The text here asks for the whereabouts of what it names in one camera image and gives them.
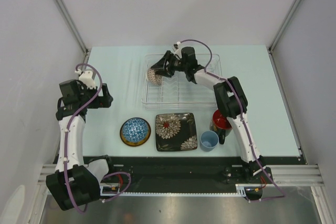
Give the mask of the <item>red-white patterned bowl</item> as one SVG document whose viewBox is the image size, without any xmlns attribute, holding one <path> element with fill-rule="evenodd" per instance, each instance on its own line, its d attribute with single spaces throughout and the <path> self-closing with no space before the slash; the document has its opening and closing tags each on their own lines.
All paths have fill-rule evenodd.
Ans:
<svg viewBox="0 0 336 224">
<path fill-rule="evenodd" d="M 163 82 L 163 77 L 155 73 L 154 69 L 148 69 L 146 72 L 146 79 L 149 83 L 161 86 Z"/>
</svg>

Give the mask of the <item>clear wire dish rack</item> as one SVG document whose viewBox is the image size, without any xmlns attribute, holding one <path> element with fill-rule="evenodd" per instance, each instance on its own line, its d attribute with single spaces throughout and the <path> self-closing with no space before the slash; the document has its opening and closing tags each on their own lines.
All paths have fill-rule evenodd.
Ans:
<svg viewBox="0 0 336 224">
<path fill-rule="evenodd" d="M 162 58 L 163 54 L 148 54 L 144 57 L 141 102 L 147 109 L 189 109 L 215 108 L 215 94 L 209 88 L 188 82 L 183 72 L 176 72 L 171 78 L 163 77 L 160 86 L 146 78 L 147 70 Z M 198 63 L 205 66 L 210 58 L 207 54 L 196 54 Z M 218 76 L 222 75 L 221 61 L 218 54 L 213 54 L 207 67 Z"/>
</svg>

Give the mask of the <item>blue patterned bowl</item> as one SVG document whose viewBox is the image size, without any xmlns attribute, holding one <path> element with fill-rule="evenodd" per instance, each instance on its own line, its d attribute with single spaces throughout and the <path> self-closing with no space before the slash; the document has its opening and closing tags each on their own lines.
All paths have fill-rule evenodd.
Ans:
<svg viewBox="0 0 336 224">
<path fill-rule="evenodd" d="M 126 141 L 138 143 L 146 139 L 149 127 L 144 119 L 131 118 L 124 123 L 121 133 Z"/>
</svg>

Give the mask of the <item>yellow round plate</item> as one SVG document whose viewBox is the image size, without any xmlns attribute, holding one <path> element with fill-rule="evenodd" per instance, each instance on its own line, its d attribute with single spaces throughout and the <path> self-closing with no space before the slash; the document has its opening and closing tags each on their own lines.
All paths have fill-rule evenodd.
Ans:
<svg viewBox="0 0 336 224">
<path fill-rule="evenodd" d="M 124 137 L 122 136 L 122 133 L 121 133 L 121 130 L 122 130 L 122 127 L 123 127 L 124 123 L 122 124 L 121 129 L 120 129 L 120 139 L 121 139 L 121 141 L 122 141 L 125 145 L 130 146 L 130 147 L 137 147 L 137 146 L 143 145 L 143 144 L 150 138 L 150 135 L 151 135 L 151 127 L 150 127 L 149 123 L 147 122 L 148 127 L 149 127 L 149 133 L 147 134 L 145 140 L 142 140 L 142 141 L 140 141 L 140 142 L 138 142 L 138 143 L 131 143 L 131 142 L 126 141 L 126 140 L 124 139 Z"/>
</svg>

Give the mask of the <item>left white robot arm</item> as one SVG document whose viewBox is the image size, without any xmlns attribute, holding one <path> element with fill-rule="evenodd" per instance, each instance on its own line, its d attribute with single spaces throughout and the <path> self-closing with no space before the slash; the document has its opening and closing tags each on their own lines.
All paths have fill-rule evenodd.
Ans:
<svg viewBox="0 0 336 224">
<path fill-rule="evenodd" d="M 60 146 L 55 172 L 46 177 L 46 185 L 61 210 L 86 207 L 100 198 L 100 182 L 115 178 L 116 169 L 108 156 L 83 160 L 83 132 L 88 109 L 109 108 L 113 101 L 107 84 L 90 86 L 81 80 L 60 83 L 56 119 L 60 127 Z"/>
</svg>

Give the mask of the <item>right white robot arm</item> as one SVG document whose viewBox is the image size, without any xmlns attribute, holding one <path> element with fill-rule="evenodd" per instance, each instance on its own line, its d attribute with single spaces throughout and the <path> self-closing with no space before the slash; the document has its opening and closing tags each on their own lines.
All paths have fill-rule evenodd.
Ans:
<svg viewBox="0 0 336 224">
<path fill-rule="evenodd" d="M 176 72 L 185 73 L 187 81 L 214 92 L 217 108 L 231 125 L 240 147 L 243 179 L 254 183 L 261 177 L 266 166 L 250 132 L 248 101 L 238 78 L 224 78 L 209 72 L 206 66 L 198 63 L 193 47 L 176 49 L 174 52 L 168 50 L 158 62 L 149 67 L 146 78 L 159 86 L 163 77 L 171 78 Z"/>
</svg>

